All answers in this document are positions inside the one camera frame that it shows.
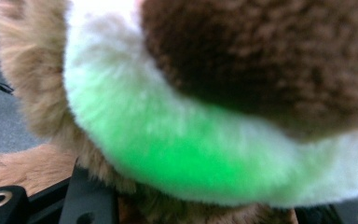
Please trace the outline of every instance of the tan fabric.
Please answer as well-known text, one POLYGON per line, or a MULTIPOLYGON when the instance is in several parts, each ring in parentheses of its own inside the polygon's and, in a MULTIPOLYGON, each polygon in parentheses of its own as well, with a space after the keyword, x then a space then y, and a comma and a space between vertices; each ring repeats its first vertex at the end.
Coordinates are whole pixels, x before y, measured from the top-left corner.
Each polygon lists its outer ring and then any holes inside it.
MULTIPOLYGON (((53 145, 41 145, 20 152, 0 154, 0 187, 20 185, 31 196, 69 177, 75 160, 74 155, 62 153, 53 145)), ((145 195, 147 195, 145 198, 132 198, 125 195, 119 197, 120 223, 155 223, 161 220, 163 223, 185 223, 185 220, 191 220, 190 223, 210 224, 297 223, 293 210, 275 210, 260 204, 220 208, 179 202, 156 192, 147 192, 145 195), (141 207, 143 214, 147 214, 146 219, 149 222, 145 221, 138 207, 141 207)))
POLYGON ((62 84, 65 0, 0 0, 0 69, 20 99, 28 129, 78 156, 78 162, 120 192, 135 183, 117 174, 76 126, 62 84))
POLYGON ((69 177, 75 159, 51 145, 0 154, 0 187, 20 185, 31 196, 69 177))

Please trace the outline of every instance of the dark brown fur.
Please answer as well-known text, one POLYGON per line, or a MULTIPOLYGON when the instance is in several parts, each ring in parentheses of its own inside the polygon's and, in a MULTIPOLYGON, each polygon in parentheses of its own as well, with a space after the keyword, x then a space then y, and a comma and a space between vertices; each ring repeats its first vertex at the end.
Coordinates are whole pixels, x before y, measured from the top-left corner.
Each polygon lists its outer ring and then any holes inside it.
POLYGON ((147 0, 143 18, 181 92, 297 137, 358 128, 358 0, 147 0))
POLYGON ((62 0, 0 0, 0 66, 21 99, 29 128, 79 157, 92 175, 128 193, 150 223, 293 223, 293 213, 252 204, 222 208, 173 199, 117 174, 74 122, 62 86, 62 0), (269 222, 276 218, 280 221, 269 222))

